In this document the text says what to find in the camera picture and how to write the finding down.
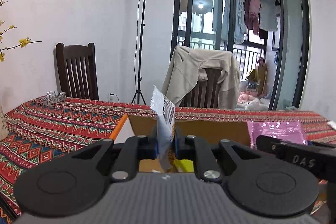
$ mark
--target red patterned tablecloth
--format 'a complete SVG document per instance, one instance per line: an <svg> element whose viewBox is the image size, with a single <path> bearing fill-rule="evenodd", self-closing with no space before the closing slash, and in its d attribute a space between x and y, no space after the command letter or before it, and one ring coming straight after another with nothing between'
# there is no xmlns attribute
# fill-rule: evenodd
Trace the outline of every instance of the red patterned tablecloth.
<svg viewBox="0 0 336 224"><path fill-rule="evenodd" d="M8 137L0 142L0 194L20 214L13 195L16 178L26 169L108 137L123 114L155 117L148 106L67 98L51 107L40 99L6 114ZM324 117L310 111L234 111L176 108L176 119L210 121L296 121L309 140L336 143L336 131ZM10 220L0 208L0 223Z"/></svg>

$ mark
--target floor lamp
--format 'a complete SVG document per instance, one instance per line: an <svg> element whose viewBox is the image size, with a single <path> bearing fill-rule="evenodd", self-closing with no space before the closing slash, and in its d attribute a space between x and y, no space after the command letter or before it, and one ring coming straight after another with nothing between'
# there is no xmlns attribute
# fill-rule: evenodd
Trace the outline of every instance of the floor lamp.
<svg viewBox="0 0 336 224"><path fill-rule="evenodd" d="M142 80L141 78L141 55L142 55L143 27L145 26L145 24L143 23L144 16L145 16L145 3L146 3L146 0L143 0L142 19L141 19L141 28L140 28L140 44L139 44L138 84L137 84L137 89L135 91L135 94L132 100L132 104L135 102L135 97L137 97L137 103L140 104L140 96L143 100L143 103L146 104L145 99L143 98L143 95L140 89L140 82Z"/></svg>

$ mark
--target light blue garment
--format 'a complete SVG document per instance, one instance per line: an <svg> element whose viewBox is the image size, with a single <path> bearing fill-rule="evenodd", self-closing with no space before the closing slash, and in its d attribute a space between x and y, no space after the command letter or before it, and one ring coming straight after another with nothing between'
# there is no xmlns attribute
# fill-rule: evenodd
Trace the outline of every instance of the light blue garment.
<svg viewBox="0 0 336 224"><path fill-rule="evenodd" d="M244 22L244 0L236 0L236 24L235 24L235 44L242 44L244 42L244 34L248 32ZM228 40L228 27L230 17L230 2L225 0L225 8L222 23L222 39Z"/></svg>
<svg viewBox="0 0 336 224"><path fill-rule="evenodd" d="M280 6L275 6L275 0L260 0L260 6L259 28L268 32L277 32L276 14L280 12Z"/></svg>

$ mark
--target power cord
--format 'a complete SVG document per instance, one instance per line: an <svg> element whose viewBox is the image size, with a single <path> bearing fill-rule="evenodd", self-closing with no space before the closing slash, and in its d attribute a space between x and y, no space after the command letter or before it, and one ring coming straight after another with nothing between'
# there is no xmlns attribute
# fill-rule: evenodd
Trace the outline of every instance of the power cord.
<svg viewBox="0 0 336 224"><path fill-rule="evenodd" d="M110 93L110 97L111 97L111 96L115 96L115 97L117 97L118 102L120 103L119 97L118 97L116 94Z"/></svg>
<svg viewBox="0 0 336 224"><path fill-rule="evenodd" d="M136 45L135 45L135 55L134 55L134 80L135 80L135 90L137 90L137 74L135 72L135 63L137 60L137 50L138 50L138 26L139 26L139 7L140 7L140 0L138 3L138 17L136 20Z"/></svg>

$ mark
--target vase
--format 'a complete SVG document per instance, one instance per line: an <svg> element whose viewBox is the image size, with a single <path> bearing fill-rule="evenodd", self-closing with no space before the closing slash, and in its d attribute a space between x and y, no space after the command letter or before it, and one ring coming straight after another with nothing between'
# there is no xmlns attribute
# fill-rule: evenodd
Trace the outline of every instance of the vase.
<svg viewBox="0 0 336 224"><path fill-rule="evenodd" d="M8 127L0 104L0 141L8 136Z"/></svg>

